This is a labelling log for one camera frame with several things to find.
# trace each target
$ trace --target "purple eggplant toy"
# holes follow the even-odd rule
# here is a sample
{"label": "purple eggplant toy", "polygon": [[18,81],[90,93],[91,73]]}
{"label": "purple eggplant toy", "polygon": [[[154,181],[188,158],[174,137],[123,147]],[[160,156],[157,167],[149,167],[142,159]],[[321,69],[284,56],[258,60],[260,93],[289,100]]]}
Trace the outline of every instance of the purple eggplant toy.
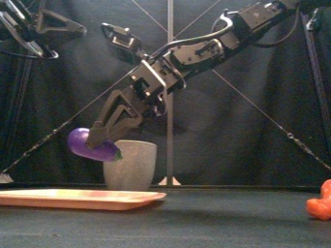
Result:
{"label": "purple eggplant toy", "polygon": [[115,161],[121,158],[119,149],[109,140],[90,149],[85,144],[87,136],[89,129],[86,128],[77,128],[67,135],[66,145],[75,155],[103,162]]}

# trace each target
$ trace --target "pink tray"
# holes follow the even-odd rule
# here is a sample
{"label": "pink tray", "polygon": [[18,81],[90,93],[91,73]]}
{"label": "pink tray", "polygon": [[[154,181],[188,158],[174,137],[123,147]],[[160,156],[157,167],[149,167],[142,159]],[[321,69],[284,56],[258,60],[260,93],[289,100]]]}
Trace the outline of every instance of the pink tray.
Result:
{"label": "pink tray", "polygon": [[127,210],[165,197],[155,192],[101,190],[13,190],[0,191],[0,205],[97,210]]}

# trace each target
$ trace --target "orange object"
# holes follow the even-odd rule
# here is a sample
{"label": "orange object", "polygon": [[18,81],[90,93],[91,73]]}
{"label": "orange object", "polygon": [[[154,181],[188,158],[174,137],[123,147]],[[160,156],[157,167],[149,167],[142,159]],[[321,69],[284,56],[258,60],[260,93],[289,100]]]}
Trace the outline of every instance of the orange object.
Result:
{"label": "orange object", "polygon": [[306,200],[306,212],[321,221],[331,219],[331,179],[321,184],[320,199]]}
{"label": "orange object", "polygon": [[331,218],[331,199],[306,200],[306,212],[313,218],[326,221]]}
{"label": "orange object", "polygon": [[331,179],[325,180],[321,185],[320,196],[322,199],[331,198]]}

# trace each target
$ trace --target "cable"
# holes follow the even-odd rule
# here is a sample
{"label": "cable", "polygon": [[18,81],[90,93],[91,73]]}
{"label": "cable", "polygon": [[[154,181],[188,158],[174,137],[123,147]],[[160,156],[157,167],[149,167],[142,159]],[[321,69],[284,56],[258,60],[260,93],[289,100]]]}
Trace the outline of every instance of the cable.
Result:
{"label": "cable", "polygon": [[274,43],[270,43],[270,44],[253,43],[252,46],[253,47],[258,47],[258,48],[270,48],[270,47],[278,46],[292,36],[292,34],[294,32],[294,29],[297,27],[298,17],[300,17],[300,6],[296,8],[294,23],[293,23],[293,26],[292,26],[288,34],[277,42],[274,42]]}
{"label": "cable", "polygon": [[17,58],[23,58],[23,59],[55,59],[58,58],[58,54],[54,51],[50,52],[51,57],[37,57],[37,56],[23,55],[23,54],[18,54],[7,50],[2,50],[2,49],[0,49],[0,53],[2,53],[3,55],[14,56]]}

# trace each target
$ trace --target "gray cup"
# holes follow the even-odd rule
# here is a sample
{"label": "gray cup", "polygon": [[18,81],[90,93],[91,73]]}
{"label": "gray cup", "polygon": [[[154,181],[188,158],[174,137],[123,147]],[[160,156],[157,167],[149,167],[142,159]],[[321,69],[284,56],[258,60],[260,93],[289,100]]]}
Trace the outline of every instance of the gray cup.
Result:
{"label": "gray cup", "polygon": [[102,162],[102,177],[107,190],[146,191],[154,171],[155,145],[138,140],[118,140],[122,159]]}

